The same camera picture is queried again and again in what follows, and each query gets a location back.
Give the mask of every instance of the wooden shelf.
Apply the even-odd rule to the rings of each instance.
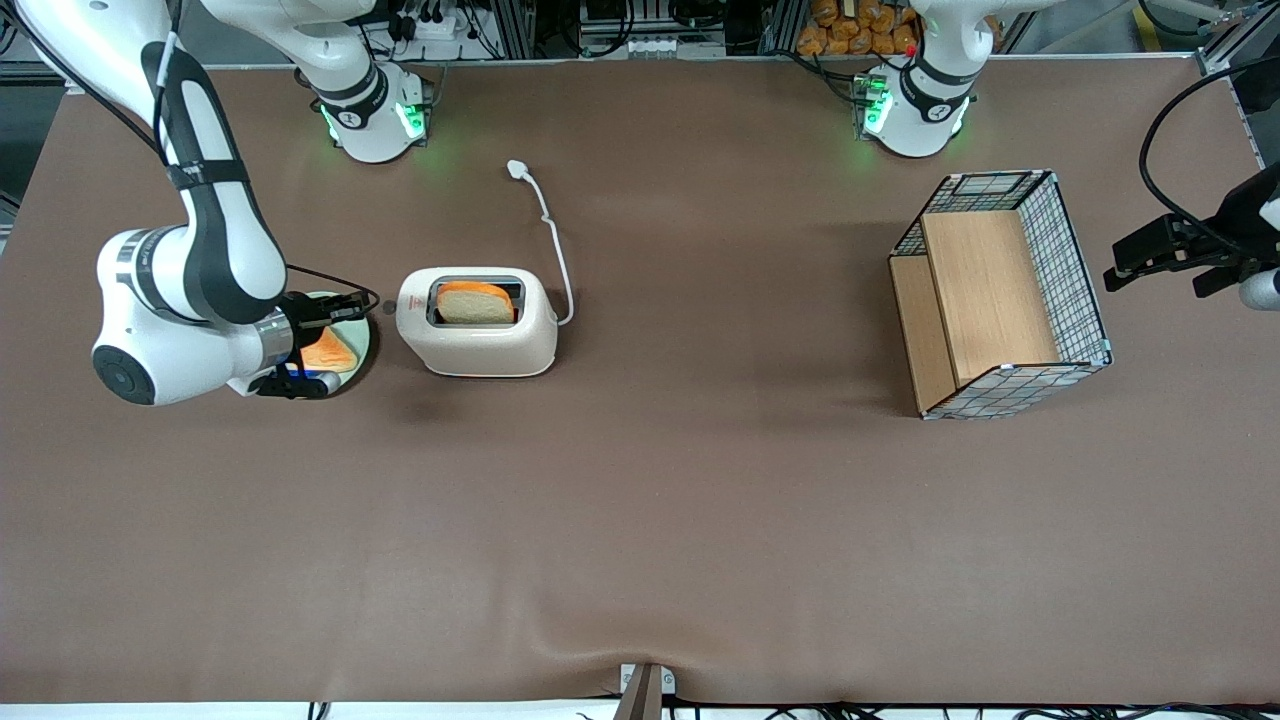
[[[924,255],[899,255],[888,259],[897,295],[897,314],[906,340],[906,360],[911,366],[915,406],[923,415],[956,391],[951,351],[942,331],[938,293],[933,272]]]
[[[920,218],[954,382],[1005,364],[1060,361],[1015,211]]]

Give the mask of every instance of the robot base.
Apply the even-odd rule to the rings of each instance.
[[[393,63],[378,67],[387,74],[387,101],[364,128],[348,128],[340,122],[342,113],[335,119],[324,111],[334,146],[370,164],[389,163],[410,147],[426,146],[434,101],[434,86],[420,76]]]
[[[865,96],[870,101],[865,109],[854,111],[854,122],[860,137],[874,137],[890,151],[905,158],[927,158],[946,147],[947,141],[960,132],[969,101],[942,122],[928,122],[920,110],[902,96],[901,73],[888,64],[868,74]]]

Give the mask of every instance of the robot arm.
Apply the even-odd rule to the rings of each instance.
[[[393,63],[374,63],[343,20],[376,0],[202,0],[215,18],[266,41],[297,64],[320,97],[329,132],[361,163],[387,163],[425,142],[429,86]]]
[[[916,54],[904,65],[872,70],[886,88],[864,132],[908,158],[942,150],[960,131],[969,90],[991,56],[993,35],[987,15],[1024,13],[1062,0],[913,0],[924,24]]]
[[[100,252],[92,360],[104,384],[140,405],[223,384],[287,397],[335,389],[335,377],[289,375],[284,363],[301,368],[301,347],[356,301],[284,292],[284,259],[212,83],[180,46],[166,46],[164,0],[19,0],[15,12],[55,64],[106,99],[141,118],[164,99],[157,136],[187,224],[124,232]]]
[[[1203,223],[1219,237],[1170,213],[1112,245],[1115,268],[1103,274],[1107,291],[1155,273],[1210,268],[1192,281],[1197,297],[1239,283],[1247,306],[1280,310],[1280,163],[1228,192]]]

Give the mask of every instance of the brown tablecloth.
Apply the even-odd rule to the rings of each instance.
[[[460,68],[430,147],[362,167],[288,73],[221,73],[291,261],[558,288],[520,158],[580,315],[536,379],[433,377],[383,316],[343,397],[161,409],[91,370],[93,259],[180,205],[67,100],[0,260],[0,700],[591,696],[635,660],[719,702],[1280,700],[1276,318],[1151,278],[1101,299],[1114,368],[924,423],[884,263],[943,174],[1048,167],[1101,282],[1197,77],[993,61],[910,161],[787,63]],[[1257,170],[1225,85],[1152,165],[1199,213]]]

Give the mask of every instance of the bread slice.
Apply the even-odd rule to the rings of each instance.
[[[308,370],[349,373],[360,365],[360,357],[342,342],[333,328],[325,328],[320,340],[302,348],[302,364]]]
[[[444,322],[461,325],[497,325],[516,322],[507,291],[495,284],[453,281],[440,286],[435,307]]]

